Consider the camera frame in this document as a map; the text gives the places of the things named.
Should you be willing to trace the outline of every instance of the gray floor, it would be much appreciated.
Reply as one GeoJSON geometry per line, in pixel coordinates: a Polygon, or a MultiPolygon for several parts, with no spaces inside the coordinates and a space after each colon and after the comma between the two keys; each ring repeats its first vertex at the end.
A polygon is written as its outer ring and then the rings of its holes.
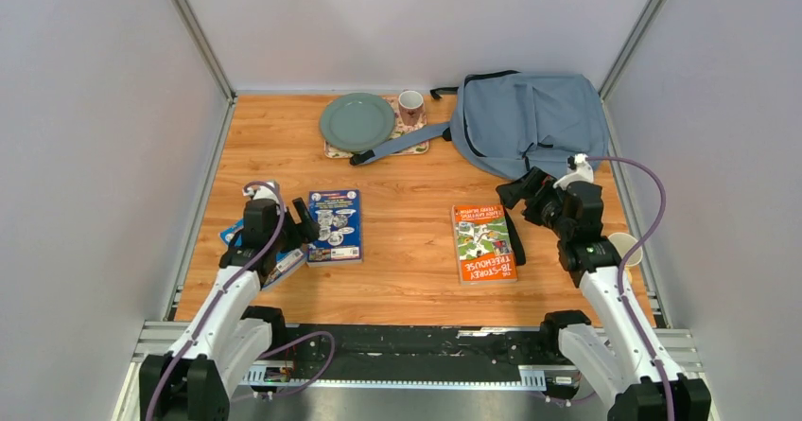
{"type": "Polygon", "coordinates": [[[512,391],[365,390],[319,388],[272,402],[246,400],[232,407],[234,421],[540,421],[606,419],[598,398],[559,408],[512,391]]]}

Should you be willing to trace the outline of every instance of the table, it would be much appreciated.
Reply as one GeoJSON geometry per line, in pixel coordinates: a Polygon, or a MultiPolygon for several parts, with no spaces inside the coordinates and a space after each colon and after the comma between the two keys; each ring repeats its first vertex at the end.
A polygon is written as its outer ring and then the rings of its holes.
{"type": "MultiPolygon", "coordinates": [[[[523,202],[512,214],[527,252],[518,281],[461,285],[451,207],[497,203],[495,188],[506,182],[471,166],[443,139],[433,140],[425,154],[363,167],[328,159],[318,120],[335,97],[238,99],[176,320],[191,320],[209,293],[225,250],[219,233],[242,217],[242,185],[274,179],[286,202],[306,200],[310,190],[356,188],[362,195],[362,264],[302,268],[255,300],[281,308],[289,323],[535,326],[547,312],[581,309],[600,325],[560,267],[554,233],[520,216],[523,202]]],[[[450,118],[455,96],[425,98],[430,124],[450,118]]],[[[604,232],[626,231],[609,165],[596,172],[596,182],[603,187],[604,232]]],[[[636,297],[654,322],[640,272],[632,273],[636,297]]]]}

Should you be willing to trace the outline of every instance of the patterned tray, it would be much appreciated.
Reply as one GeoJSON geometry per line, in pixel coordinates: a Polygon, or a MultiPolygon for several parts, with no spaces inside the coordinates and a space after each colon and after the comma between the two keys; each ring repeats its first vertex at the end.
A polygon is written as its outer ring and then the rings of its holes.
{"type": "MultiPolygon", "coordinates": [[[[421,119],[418,120],[418,123],[415,126],[407,126],[401,121],[401,115],[398,114],[398,95],[386,95],[382,96],[384,100],[390,104],[392,110],[395,112],[395,129],[392,130],[392,134],[390,134],[390,138],[394,139],[398,136],[404,135],[407,132],[412,132],[415,130],[420,130],[423,128],[427,123],[426,112],[421,115],[421,119]]],[[[392,156],[396,155],[405,155],[405,154],[423,154],[428,151],[428,141],[420,143],[414,147],[409,147],[408,149],[402,149],[401,151],[397,151],[392,154],[392,156]]],[[[323,144],[323,153],[329,158],[350,158],[354,155],[349,151],[345,151],[344,149],[338,149],[333,145],[326,142],[323,144]]]]}

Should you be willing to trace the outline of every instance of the plate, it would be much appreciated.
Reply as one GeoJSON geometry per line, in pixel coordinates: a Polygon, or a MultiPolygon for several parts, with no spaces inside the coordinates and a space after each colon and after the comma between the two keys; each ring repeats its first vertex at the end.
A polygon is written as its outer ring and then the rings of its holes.
{"type": "Polygon", "coordinates": [[[395,113],[381,96],[352,93],[326,106],[321,132],[328,143],[345,151],[378,146],[395,128],[395,113]]]}

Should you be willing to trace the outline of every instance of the book cover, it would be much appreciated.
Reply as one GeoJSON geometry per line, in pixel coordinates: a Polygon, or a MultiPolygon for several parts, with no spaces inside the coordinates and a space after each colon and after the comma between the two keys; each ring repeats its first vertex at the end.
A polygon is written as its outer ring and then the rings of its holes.
{"type": "Polygon", "coordinates": [[[312,191],[309,193],[309,212],[321,225],[321,236],[309,243],[307,265],[362,261],[362,218],[357,189],[312,191]]]}
{"type": "Polygon", "coordinates": [[[501,205],[457,205],[451,214],[463,284],[518,280],[501,205]]]}
{"type": "MultiPolygon", "coordinates": [[[[243,220],[240,219],[231,227],[220,232],[220,239],[223,240],[223,243],[225,243],[226,246],[228,246],[228,244],[234,238],[236,231],[242,228],[242,222],[243,220]]],[[[240,244],[242,244],[242,238],[237,237],[235,245],[238,246],[240,244]]],[[[265,285],[262,286],[262,290],[266,289],[271,282],[275,281],[279,277],[295,272],[295,270],[302,267],[305,263],[306,253],[304,249],[293,249],[288,253],[278,253],[276,255],[275,269],[270,273],[265,285]]]]}

